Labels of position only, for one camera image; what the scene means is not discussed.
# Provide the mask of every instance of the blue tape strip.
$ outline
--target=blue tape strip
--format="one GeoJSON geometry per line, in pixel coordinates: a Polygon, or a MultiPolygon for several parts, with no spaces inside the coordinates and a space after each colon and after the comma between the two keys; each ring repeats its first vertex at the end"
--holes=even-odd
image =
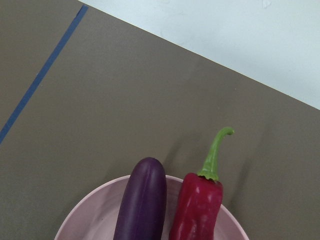
{"type": "Polygon", "coordinates": [[[57,59],[58,55],[70,39],[72,33],[75,31],[77,26],[79,25],[80,21],[82,20],[83,16],[86,14],[88,10],[88,7],[86,5],[83,5],[79,12],[77,13],[76,17],[73,19],[71,22],[70,26],[68,29],[65,31],[64,35],[62,36],[61,40],[57,44],[57,46],[54,48],[53,52],[41,68],[40,72],[37,74],[35,79],[33,80],[32,84],[30,85],[29,89],[25,92],[24,96],[22,97],[21,101],[18,103],[16,108],[14,109],[13,113],[3,126],[2,130],[0,131],[0,144],[2,141],[5,139],[7,133],[11,129],[12,125],[15,123],[17,120],[18,116],[24,109],[24,107],[27,105],[28,101],[36,91],[37,87],[41,83],[42,79],[46,76],[47,72],[49,71],[50,67],[52,64],[55,62],[57,59]]]}

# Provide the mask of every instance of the pink plate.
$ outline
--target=pink plate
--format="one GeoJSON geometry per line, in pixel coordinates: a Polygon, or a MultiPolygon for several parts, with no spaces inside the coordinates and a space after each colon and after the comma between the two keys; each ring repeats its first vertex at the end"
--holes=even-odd
{"type": "MultiPolygon", "coordinates": [[[[129,175],[109,181],[85,196],[64,220],[54,240],[112,240],[129,175]]],[[[166,176],[167,206],[162,240],[168,240],[182,179],[166,176]]],[[[222,205],[214,240],[249,240],[232,214],[222,205]]]]}

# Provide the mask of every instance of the plate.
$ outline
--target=plate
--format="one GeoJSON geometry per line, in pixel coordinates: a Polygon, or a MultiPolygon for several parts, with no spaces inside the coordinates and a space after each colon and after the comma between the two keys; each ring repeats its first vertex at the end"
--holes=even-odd
{"type": "MultiPolygon", "coordinates": [[[[111,180],[85,196],[68,214],[54,240],[113,240],[121,200],[130,175],[111,180]]],[[[167,206],[161,240],[168,240],[183,180],[166,175],[167,206]]],[[[249,240],[234,216],[221,205],[214,240],[249,240]]]]}

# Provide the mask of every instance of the red chili pepper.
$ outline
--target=red chili pepper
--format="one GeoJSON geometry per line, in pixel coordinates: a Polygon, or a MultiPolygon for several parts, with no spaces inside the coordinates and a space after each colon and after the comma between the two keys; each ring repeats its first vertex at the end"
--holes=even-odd
{"type": "Polygon", "coordinates": [[[217,174],[219,145],[235,131],[225,127],[214,138],[202,170],[188,173],[182,183],[169,240],[213,240],[223,185],[217,174]]]}

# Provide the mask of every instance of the eggplant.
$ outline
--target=eggplant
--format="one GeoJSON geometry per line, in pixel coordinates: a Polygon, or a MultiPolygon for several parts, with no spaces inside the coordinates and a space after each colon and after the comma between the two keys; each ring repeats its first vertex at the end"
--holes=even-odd
{"type": "Polygon", "coordinates": [[[164,167],[153,157],[140,160],[125,187],[113,240],[161,240],[166,204],[164,167]]]}

